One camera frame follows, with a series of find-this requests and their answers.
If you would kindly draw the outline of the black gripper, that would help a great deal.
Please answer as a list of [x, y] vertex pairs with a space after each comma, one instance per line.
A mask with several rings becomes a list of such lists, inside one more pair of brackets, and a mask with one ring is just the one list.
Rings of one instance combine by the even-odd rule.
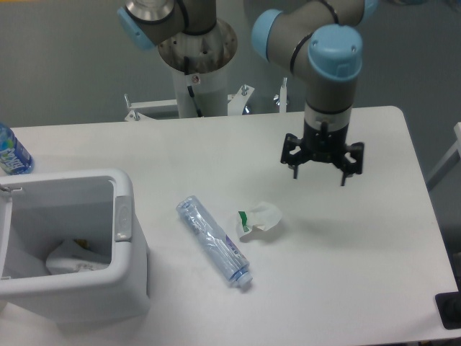
[[320, 130], [304, 122], [303, 138], [292, 133], [285, 135], [280, 162], [288, 165], [297, 179], [298, 168], [309, 161], [332, 163], [342, 171], [341, 186], [355, 174], [361, 175], [364, 162], [364, 143], [346, 145], [349, 126], [329, 131], [326, 125]]

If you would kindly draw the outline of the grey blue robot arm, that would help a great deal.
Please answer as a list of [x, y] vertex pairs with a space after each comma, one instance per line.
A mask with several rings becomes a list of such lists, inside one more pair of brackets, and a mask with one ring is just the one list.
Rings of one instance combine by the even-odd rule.
[[[362, 173], [364, 144], [349, 145], [346, 135], [362, 68], [356, 26], [376, 8], [376, 1], [307, 1], [289, 14], [269, 9], [256, 19], [254, 50], [305, 83], [303, 137], [287, 134], [280, 159], [293, 171], [316, 161], [344, 177]], [[181, 117], [228, 114], [223, 72], [238, 42], [214, 1], [127, 1], [117, 16], [139, 48], [156, 48], [173, 71]]]

